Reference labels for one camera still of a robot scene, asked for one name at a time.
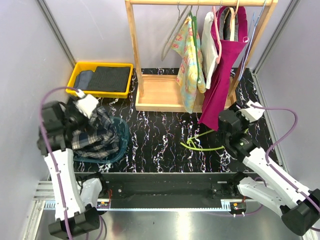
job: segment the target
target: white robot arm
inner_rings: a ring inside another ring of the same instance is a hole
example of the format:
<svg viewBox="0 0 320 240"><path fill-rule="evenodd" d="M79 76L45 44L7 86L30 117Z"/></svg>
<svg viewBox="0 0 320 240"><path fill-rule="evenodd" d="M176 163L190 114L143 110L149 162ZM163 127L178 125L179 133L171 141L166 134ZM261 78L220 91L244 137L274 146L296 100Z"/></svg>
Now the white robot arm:
<svg viewBox="0 0 320 240"><path fill-rule="evenodd" d="M308 200L320 203L320 190L311 191L268 157L251 136L245 133L248 126L262 117L264 110L258 102L249 101L247 108L234 104L219 115L218 133L230 155L252 169L268 183L264 186L239 172L230 181L231 189L258 201L279 215L284 224L302 236L320 218L320 213Z"/></svg>
<svg viewBox="0 0 320 240"><path fill-rule="evenodd" d="M60 239L69 239L67 225L69 233L73 237L100 227L99 213L96 209L97 200L99 195L100 197L105 195L108 190L101 173L96 172L82 180L81 193L79 194L78 191L73 166L72 133L74 130L90 127L88 121L93 110L97 107L98 100L92 95L85 95L80 90L77 94L80 99L71 100L69 104L64 104L64 111L61 103L57 101L42 106L43 125L55 161L47 149L46 141L41 132L37 142L51 175L56 202L55 222L49 225L49 232L52 236Z"/></svg>

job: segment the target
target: pink hanger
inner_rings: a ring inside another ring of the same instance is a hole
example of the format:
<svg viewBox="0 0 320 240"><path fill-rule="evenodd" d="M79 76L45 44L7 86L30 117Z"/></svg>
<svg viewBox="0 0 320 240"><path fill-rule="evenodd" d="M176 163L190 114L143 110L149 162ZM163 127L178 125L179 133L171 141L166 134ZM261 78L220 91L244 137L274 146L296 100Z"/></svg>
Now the pink hanger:
<svg viewBox="0 0 320 240"><path fill-rule="evenodd" d="M214 15L214 26L215 26L215 34L216 34L216 39L218 41L218 46L219 46L219 54L218 57L216 59L216 63L219 64L220 63L220 59L221 59L221 53L222 53L222 46L221 46L221 41L220 41L220 37L219 37L219 31L218 31L218 19L217 19L217 15L216 15L216 7L213 6L212 7L212 12Z"/></svg>

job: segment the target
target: plaid fabric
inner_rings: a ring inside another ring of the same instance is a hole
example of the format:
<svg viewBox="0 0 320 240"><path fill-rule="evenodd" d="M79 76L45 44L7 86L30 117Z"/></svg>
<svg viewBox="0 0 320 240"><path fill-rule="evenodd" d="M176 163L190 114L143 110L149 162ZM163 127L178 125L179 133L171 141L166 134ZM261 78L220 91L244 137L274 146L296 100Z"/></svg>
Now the plaid fabric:
<svg viewBox="0 0 320 240"><path fill-rule="evenodd" d="M119 136L105 107L97 107L89 119L96 128L93 133L76 130L73 134L72 149L76 156L103 159L119 150Z"/></svg>

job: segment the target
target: pink dress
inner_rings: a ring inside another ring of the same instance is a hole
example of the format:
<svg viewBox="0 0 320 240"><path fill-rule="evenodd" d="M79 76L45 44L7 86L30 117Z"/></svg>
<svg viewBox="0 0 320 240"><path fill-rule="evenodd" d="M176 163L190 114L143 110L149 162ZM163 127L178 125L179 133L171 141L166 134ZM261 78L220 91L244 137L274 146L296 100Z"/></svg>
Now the pink dress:
<svg viewBox="0 0 320 240"><path fill-rule="evenodd" d="M228 10L226 8L226 6L221 7L217 13L217 25L222 45L221 60L212 75L211 87L204 94L202 115L199 120L199 123L203 123L213 130L218 130L219 113L225 108L232 66L248 42L248 22L246 9L243 6L239 7L235 19L235 34L237 34L235 41L223 40L224 27L226 27L224 26L224 19ZM218 50L219 46L214 24L211 27L211 35Z"/></svg>

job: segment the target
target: gray hanger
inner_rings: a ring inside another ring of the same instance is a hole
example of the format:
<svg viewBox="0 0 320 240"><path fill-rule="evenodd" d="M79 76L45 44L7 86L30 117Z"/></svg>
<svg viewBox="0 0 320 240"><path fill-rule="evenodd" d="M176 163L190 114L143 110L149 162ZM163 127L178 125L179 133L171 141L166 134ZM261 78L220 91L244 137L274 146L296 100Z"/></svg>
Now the gray hanger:
<svg viewBox="0 0 320 240"><path fill-rule="evenodd" d="M185 15L185 17L184 17L181 25L179 26L179 28L177 29L175 35L173 36L173 33L174 33L174 31L175 31L178 23L179 23L180 20L182 19L183 15L184 15L184 13L186 12L186 10L187 10L188 7L190 7L190 10L188 11L188 14ZM163 48L162 48L162 51L161 51L161 61L165 60L165 58L166 58L166 56L167 56L167 54L168 54L168 52L169 52L172 44L174 43L174 41L175 41L178 33L180 32L181 28L183 27L185 21L187 20L187 17L188 17L189 14L191 13L191 10L192 10L192 6L186 6L186 7L183 9L183 11L182 11L181 14L180 14L180 10L179 10L179 17L178 17L178 19L177 19L177 21L176 21L176 23L175 23L172 31L170 32L169 37L167 38L167 40L165 41L165 43L164 43L164 45L163 45Z"/></svg>

